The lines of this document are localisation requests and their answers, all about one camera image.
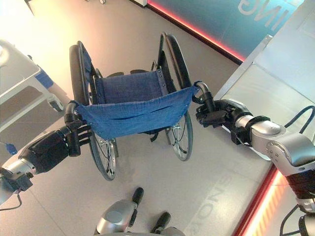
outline floor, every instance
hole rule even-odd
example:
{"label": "floor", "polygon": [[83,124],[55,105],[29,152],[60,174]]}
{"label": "floor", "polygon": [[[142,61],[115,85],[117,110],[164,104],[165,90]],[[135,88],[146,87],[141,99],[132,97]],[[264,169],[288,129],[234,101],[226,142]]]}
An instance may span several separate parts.
{"label": "floor", "polygon": [[[97,0],[32,0],[30,5],[34,34],[17,37],[24,28],[8,35],[51,76],[55,85],[50,90],[64,103],[73,99],[68,49],[77,40],[84,43],[103,75],[150,69],[162,31],[177,37],[191,80],[203,80],[214,94],[237,68],[164,18],[128,0],[108,0],[105,5]],[[201,127],[194,119],[196,107],[189,110],[194,144],[188,162],[177,159],[163,133],[154,143],[144,134],[122,137],[117,139],[118,173],[113,182],[107,182],[84,146],[81,156],[68,157],[32,179],[33,186],[21,193],[23,205],[0,213],[0,235],[92,235],[103,211],[115,201],[129,199],[138,186],[144,188],[145,196],[131,231],[148,232],[167,210],[172,215],[170,225],[187,236],[231,235],[269,162],[233,145],[223,129]],[[1,133],[2,139],[19,142],[19,148],[63,125],[62,114],[53,115],[47,104],[23,119],[18,127],[8,128],[5,136]],[[16,203],[13,197],[1,207]]]}

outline cable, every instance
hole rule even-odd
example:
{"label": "cable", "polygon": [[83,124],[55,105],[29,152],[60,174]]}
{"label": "cable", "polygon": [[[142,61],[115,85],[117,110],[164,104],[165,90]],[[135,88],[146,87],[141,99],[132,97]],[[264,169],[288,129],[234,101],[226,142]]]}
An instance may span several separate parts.
{"label": "cable", "polygon": [[283,234],[284,233],[284,224],[285,224],[286,220],[295,212],[295,210],[298,207],[299,207],[299,205],[295,205],[294,208],[283,219],[283,221],[281,223],[281,226],[280,226],[280,236],[289,236],[289,235],[297,234],[297,233],[300,232],[300,231],[294,231],[294,232],[291,232],[291,233]]}
{"label": "cable", "polygon": [[2,211],[2,210],[14,210],[16,208],[19,208],[22,205],[22,200],[21,200],[21,197],[20,197],[20,191],[18,192],[17,197],[18,197],[18,200],[19,200],[19,203],[20,203],[18,206],[15,206],[15,207],[12,207],[12,208],[0,209],[0,211]]}
{"label": "cable", "polygon": [[300,134],[302,134],[305,131],[305,129],[307,128],[307,126],[311,123],[311,121],[313,120],[313,118],[315,116],[315,106],[308,106],[308,107],[304,108],[303,110],[301,110],[292,120],[290,120],[285,125],[285,128],[288,128],[290,125],[292,125],[297,119],[299,119],[301,117],[302,114],[304,114],[309,109],[312,109],[313,111],[312,111],[309,119],[307,120],[307,122],[304,124],[304,126],[300,130]]}

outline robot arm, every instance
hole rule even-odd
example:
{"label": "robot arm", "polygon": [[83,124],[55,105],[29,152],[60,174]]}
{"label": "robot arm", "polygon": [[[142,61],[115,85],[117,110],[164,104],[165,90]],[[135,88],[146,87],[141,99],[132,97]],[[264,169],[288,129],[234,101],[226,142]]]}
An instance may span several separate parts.
{"label": "robot arm", "polygon": [[213,101],[208,87],[197,82],[203,95],[194,101],[202,104],[196,118],[204,127],[224,126],[232,142],[244,144],[267,155],[285,176],[296,195],[301,211],[306,215],[299,221],[302,236],[315,236],[315,147],[304,135],[291,133],[268,117],[254,117],[248,109],[234,100]]}
{"label": "robot arm", "polygon": [[80,145],[86,141],[80,141],[78,133],[87,131],[90,127],[79,129],[82,121],[74,113],[75,106],[75,103],[70,102],[66,108],[66,126],[38,138],[23,149],[18,160],[9,166],[0,167],[0,205],[13,193],[30,188],[30,178],[33,175],[47,172],[67,156],[77,156],[80,153]]}

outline glass wall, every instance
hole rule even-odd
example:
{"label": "glass wall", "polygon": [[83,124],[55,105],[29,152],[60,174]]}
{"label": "glass wall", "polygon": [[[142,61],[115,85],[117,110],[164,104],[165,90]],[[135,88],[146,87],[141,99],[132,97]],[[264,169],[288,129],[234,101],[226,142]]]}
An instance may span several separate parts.
{"label": "glass wall", "polygon": [[284,25],[303,0],[149,0],[197,33],[243,60]]}

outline red light strip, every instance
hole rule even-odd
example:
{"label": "red light strip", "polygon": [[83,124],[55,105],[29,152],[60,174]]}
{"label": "red light strip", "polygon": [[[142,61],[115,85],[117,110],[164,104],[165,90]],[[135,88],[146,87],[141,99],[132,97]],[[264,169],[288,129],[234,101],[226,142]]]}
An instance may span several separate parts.
{"label": "red light strip", "polygon": [[175,21],[179,22],[180,24],[182,24],[183,26],[187,27],[188,29],[190,29],[190,30],[194,31],[195,33],[199,34],[200,36],[202,36],[203,38],[207,39],[208,41],[210,41],[211,43],[215,44],[216,46],[222,48],[223,50],[225,50],[226,52],[230,53],[231,55],[233,55],[237,59],[239,59],[241,61],[245,60],[245,58],[242,55],[240,55],[238,52],[236,52],[236,51],[228,48],[227,46],[219,43],[218,41],[216,41],[212,37],[210,37],[207,34],[203,33],[201,30],[196,29],[195,26],[187,23],[185,20],[183,20],[180,17],[174,15],[174,13],[172,13],[172,12],[166,10],[165,8],[159,6],[155,2],[152,2],[151,0],[149,0],[148,4],[151,5],[152,7],[156,8],[157,10],[163,12],[164,14],[168,15],[169,17],[173,18]]}
{"label": "red light strip", "polygon": [[286,179],[277,170],[243,236],[264,235],[287,185]]}

